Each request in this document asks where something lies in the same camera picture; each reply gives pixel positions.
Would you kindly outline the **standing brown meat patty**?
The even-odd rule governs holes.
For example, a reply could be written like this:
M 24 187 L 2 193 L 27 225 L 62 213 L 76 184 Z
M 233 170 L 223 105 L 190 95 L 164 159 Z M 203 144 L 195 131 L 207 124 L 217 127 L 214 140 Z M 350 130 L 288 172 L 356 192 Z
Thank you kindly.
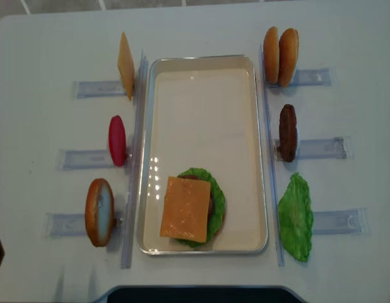
M 280 112 L 280 155 L 285 162 L 292 162 L 297 151 L 297 117 L 294 106 L 285 104 Z

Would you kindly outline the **lettuce leaf on burger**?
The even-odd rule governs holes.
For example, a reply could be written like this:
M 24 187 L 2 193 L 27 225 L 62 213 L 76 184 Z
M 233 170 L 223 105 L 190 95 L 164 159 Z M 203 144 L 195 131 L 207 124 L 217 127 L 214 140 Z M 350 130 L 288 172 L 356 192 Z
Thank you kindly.
M 202 180 L 209 182 L 211 185 L 211 192 L 213 194 L 213 214 L 207 224 L 206 242 L 201 243 L 184 239 L 176 239 L 177 242 L 183 245 L 189 246 L 191 248 L 197 248 L 212 241 L 223 227 L 226 212 L 226 198 L 216 179 L 206 169 L 191 167 L 178 176 L 187 174 L 196 175 Z

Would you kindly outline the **red tomato slice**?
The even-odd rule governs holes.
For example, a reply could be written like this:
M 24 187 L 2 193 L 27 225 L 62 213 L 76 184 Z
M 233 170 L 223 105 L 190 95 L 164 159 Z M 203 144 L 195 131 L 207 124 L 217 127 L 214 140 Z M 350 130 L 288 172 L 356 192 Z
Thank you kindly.
M 109 126 L 109 150 L 114 165 L 122 167 L 126 161 L 126 133 L 122 118 L 114 116 Z

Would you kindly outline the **bun half right of pair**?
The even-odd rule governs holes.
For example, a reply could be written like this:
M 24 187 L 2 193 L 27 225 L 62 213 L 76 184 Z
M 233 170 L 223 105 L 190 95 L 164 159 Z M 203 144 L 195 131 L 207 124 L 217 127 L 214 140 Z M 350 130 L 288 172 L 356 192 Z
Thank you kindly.
M 279 40 L 280 68 L 278 83 L 288 86 L 293 78 L 298 60 L 299 39 L 298 31 L 294 28 L 286 29 Z

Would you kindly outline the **clear holder under buns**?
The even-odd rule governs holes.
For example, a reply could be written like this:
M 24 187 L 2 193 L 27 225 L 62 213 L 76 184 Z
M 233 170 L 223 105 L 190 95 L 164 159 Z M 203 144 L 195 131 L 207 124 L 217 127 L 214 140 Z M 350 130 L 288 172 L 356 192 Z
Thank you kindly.
M 334 67 L 319 69 L 296 69 L 288 87 L 331 86 L 337 82 Z

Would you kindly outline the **clear holder under left bun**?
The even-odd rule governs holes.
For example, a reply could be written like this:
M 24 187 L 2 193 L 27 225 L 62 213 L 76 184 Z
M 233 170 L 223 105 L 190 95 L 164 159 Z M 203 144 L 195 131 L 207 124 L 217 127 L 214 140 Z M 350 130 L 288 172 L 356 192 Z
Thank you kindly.
M 46 213 L 44 237 L 87 236 L 84 213 Z

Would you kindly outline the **metal baking tray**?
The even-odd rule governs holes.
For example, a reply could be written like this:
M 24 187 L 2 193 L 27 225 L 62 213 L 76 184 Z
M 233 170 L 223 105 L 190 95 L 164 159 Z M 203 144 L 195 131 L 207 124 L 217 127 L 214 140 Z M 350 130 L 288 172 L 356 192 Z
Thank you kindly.
M 160 235 L 169 177 L 211 176 L 222 225 L 198 247 Z M 137 240 L 148 255 L 249 254 L 268 224 L 253 62 L 245 55 L 159 59 L 150 68 Z

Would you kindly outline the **standing bun bottom left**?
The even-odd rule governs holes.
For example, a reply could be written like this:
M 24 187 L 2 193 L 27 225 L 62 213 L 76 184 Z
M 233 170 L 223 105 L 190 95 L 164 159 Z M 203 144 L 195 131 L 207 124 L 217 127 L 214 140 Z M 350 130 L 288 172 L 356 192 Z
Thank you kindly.
M 114 228 L 114 195 L 103 178 L 90 184 L 85 205 L 85 228 L 95 247 L 105 247 Z

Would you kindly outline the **cheese slice on burger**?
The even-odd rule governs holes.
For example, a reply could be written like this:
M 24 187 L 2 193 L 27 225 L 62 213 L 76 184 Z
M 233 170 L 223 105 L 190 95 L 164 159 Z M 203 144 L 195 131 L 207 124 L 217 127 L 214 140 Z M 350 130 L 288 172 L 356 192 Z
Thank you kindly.
M 210 191 L 207 181 L 169 177 L 160 236 L 205 243 Z

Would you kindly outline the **clear holder under patty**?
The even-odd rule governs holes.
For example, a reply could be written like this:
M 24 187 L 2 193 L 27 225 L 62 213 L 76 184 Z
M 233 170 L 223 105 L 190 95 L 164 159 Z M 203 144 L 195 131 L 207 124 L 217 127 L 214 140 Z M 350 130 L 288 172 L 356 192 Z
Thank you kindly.
M 297 139 L 296 160 L 349 159 L 353 157 L 350 136 L 318 140 Z

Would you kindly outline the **right clear long rail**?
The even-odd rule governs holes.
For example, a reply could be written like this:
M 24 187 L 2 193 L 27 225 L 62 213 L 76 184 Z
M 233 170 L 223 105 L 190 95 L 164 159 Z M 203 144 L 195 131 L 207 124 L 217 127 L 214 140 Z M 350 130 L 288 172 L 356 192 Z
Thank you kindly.
M 264 109 L 264 123 L 265 123 L 265 134 L 266 134 L 266 146 L 268 154 L 268 167 L 269 167 L 269 181 L 271 190 L 271 204 L 273 211 L 273 224 L 275 233 L 275 249 L 278 260 L 278 266 L 283 267 L 285 265 L 285 258 L 283 252 L 283 246 L 280 239 L 280 221 L 278 216 L 278 195 L 276 186 L 276 171 L 275 171 L 275 153 L 273 151 L 273 140 L 271 136 L 271 121 L 267 97 L 268 84 L 266 82 L 264 72 L 264 59 L 263 59 L 263 44 L 259 46 L 259 69 L 261 77 L 261 94 L 263 98 L 263 109 Z

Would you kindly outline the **standing green lettuce leaf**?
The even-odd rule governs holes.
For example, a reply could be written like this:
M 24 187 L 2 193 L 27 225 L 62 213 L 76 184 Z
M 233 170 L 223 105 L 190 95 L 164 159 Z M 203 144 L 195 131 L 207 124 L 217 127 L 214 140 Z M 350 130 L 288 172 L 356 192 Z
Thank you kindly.
M 297 261 L 307 262 L 312 249 L 314 214 L 309 185 L 299 174 L 290 177 L 278 204 L 280 239 L 285 250 Z

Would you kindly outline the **bun top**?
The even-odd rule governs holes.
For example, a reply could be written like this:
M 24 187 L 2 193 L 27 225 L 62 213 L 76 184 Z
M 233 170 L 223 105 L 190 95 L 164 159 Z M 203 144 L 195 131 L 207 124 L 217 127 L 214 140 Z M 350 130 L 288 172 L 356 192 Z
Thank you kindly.
M 263 63 L 266 81 L 272 84 L 277 83 L 280 67 L 277 27 L 271 27 L 266 32 L 263 42 Z

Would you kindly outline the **clear holder under tomato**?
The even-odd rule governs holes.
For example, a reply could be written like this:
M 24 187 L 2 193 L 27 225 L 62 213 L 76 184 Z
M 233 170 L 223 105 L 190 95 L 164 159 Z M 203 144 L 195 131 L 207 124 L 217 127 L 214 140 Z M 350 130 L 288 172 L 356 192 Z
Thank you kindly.
M 108 150 L 63 150 L 56 158 L 56 170 L 117 168 Z

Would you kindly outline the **standing cheese slice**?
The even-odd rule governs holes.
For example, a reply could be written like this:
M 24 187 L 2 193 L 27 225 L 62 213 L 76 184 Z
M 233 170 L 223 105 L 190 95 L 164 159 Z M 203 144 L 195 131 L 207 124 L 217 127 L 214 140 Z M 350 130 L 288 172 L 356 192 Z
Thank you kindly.
M 126 90 L 126 95 L 131 101 L 135 82 L 135 68 L 132 54 L 129 48 L 129 43 L 124 32 L 122 32 L 121 35 L 117 67 L 121 76 L 122 84 Z

